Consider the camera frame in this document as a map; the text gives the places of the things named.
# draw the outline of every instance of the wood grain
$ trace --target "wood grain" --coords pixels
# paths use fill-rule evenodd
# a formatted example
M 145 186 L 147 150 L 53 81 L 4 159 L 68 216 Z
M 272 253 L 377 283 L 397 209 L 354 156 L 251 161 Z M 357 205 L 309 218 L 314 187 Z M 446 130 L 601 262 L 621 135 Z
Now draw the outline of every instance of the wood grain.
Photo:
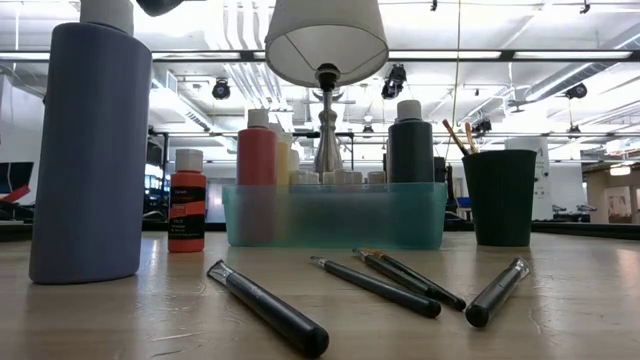
M 640 243 L 533 235 L 531 249 L 478 248 L 447 233 L 441 251 L 389 254 L 471 301 L 513 257 L 533 271 L 485 330 L 443 308 L 435 320 L 338 279 L 325 256 L 378 274 L 348 250 L 229 248 L 168 254 L 146 233 L 137 275 L 89 285 L 37 286 L 29 243 L 0 244 L 1 359 L 299 359 L 205 271 L 227 263 L 329 331 L 323 359 L 638 359 Z

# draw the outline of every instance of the lamp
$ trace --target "lamp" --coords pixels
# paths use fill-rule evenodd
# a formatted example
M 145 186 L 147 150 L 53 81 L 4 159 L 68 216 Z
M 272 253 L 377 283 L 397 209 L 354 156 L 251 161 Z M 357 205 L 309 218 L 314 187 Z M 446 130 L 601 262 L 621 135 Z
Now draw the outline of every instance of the lamp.
M 284 80 L 320 87 L 324 111 L 315 159 L 319 174 L 342 168 L 332 91 L 380 70 L 389 58 L 377 0 L 277 0 L 265 39 L 269 68 Z

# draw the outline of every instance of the spotlight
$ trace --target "spotlight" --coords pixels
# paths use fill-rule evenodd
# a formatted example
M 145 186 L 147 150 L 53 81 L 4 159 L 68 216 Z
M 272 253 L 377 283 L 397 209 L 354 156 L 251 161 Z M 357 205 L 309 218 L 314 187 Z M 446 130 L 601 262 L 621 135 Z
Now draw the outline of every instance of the spotlight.
M 471 128 L 471 132 L 474 134 L 484 134 L 488 131 L 491 131 L 491 120 L 488 118 L 476 122 Z
M 583 97 L 587 96 L 587 92 L 588 92 L 587 87 L 583 83 L 580 83 L 572 87 L 571 89 L 567 90 L 564 93 L 564 96 L 568 97 L 569 100 L 582 99 Z
M 373 127 L 371 125 L 365 125 L 364 128 L 362 129 L 363 133 L 367 133 L 367 134 L 371 134 L 373 133 Z M 369 139 L 371 138 L 371 136 L 365 136 L 365 139 Z
M 404 70 L 404 65 L 393 65 L 389 76 L 387 76 L 387 79 L 384 81 L 382 98 L 385 100 L 397 98 L 402 92 L 402 85 L 405 81 L 407 81 L 407 72 Z
M 225 100 L 231 96 L 231 90 L 227 84 L 228 80 L 224 78 L 216 79 L 216 85 L 213 87 L 211 95 L 218 100 Z
M 580 126 L 572 124 L 571 127 L 569 128 L 569 130 L 567 130 L 567 132 L 569 134 L 579 134 L 582 131 L 580 131 Z M 569 136 L 569 140 L 573 140 L 573 139 L 577 139 L 577 138 L 578 138 L 577 136 Z

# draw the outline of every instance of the translucent plastic container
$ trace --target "translucent plastic container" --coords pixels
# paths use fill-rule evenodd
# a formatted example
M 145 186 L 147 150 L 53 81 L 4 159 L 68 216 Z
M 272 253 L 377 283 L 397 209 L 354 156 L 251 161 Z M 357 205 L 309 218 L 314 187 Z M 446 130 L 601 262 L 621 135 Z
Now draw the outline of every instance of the translucent plastic container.
M 443 183 L 223 190 L 232 246 L 435 250 L 446 201 Z

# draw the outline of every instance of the white bottle cap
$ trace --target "white bottle cap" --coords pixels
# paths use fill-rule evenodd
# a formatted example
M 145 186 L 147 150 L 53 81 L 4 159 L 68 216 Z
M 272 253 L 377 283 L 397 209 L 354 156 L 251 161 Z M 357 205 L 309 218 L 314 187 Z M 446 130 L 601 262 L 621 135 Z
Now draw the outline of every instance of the white bottle cap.
M 289 170 L 300 169 L 300 153 L 297 150 L 289 149 Z
M 176 150 L 176 171 L 202 172 L 202 151 L 196 149 Z
M 289 185 L 305 185 L 309 182 L 308 172 L 306 170 L 289 171 Z
M 281 133 L 279 135 L 280 135 L 280 141 L 286 142 L 287 144 L 289 144 L 289 146 L 291 146 L 291 144 L 293 144 L 293 134 L 291 134 L 291 133 Z
M 353 171 L 348 169 L 336 169 L 335 171 L 336 185 L 349 185 L 353 183 Z
M 396 122 L 408 119 L 422 120 L 422 105 L 418 100 L 405 100 L 398 103 Z
M 387 174 L 384 171 L 371 171 L 367 174 L 369 184 L 384 184 L 387 182 Z
M 359 171 L 356 171 L 353 173 L 353 182 L 352 184 L 362 184 L 362 173 Z
M 309 173 L 309 184 L 311 184 L 311 185 L 319 185 L 320 184 L 320 174 L 318 174 L 318 173 Z
M 336 183 L 336 174 L 333 172 L 328 172 L 322 174 L 322 184 L 323 185 L 333 185 Z
M 112 26 L 133 36 L 133 4 L 130 0 L 82 0 L 80 22 Z
M 248 127 L 269 128 L 269 110 L 251 109 L 247 112 Z

